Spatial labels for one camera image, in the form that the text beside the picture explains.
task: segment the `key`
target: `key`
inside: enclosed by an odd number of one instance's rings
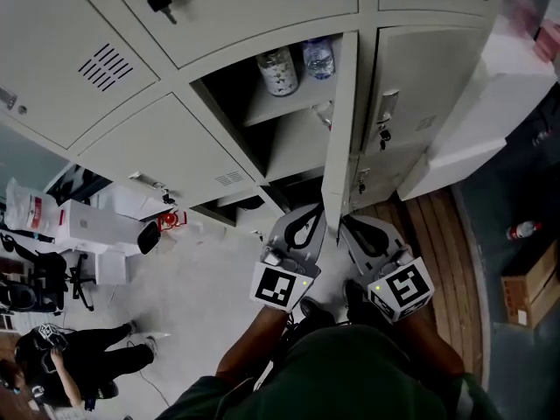
[[[148,5],[154,12],[163,12],[169,21],[176,25],[177,20],[175,20],[175,17],[172,15],[172,10],[169,8],[170,4],[172,4],[172,0],[148,0]]]

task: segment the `red label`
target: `red label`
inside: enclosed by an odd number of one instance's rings
[[[41,212],[43,211],[43,200],[41,198],[35,199],[35,209],[33,210],[33,219],[31,220],[31,228],[39,228],[41,221]]]

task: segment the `water bottle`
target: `water bottle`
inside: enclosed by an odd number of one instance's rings
[[[329,38],[312,38],[302,44],[307,73],[318,80],[334,74],[334,57]]]
[[[510,227],[506,232],[506,236],[510,241],[527,238],[537,230],[540,230],[542,226],[543,225],[540,222],[526,220],[517,226]]]

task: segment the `cardboard box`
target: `cardboard box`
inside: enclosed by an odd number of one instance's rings
[[[558,240],[549,239],[529,246],[508,266],[501,284],[507,321],[535,328],[560,298],[560,280],[556,273]]]

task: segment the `hand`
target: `hand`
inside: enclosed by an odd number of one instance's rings
[[[58,348],[51,348],[51,359],[52,359],[52,363],[56,368],[64,367],[64,359],[62,358],[62,352]]]

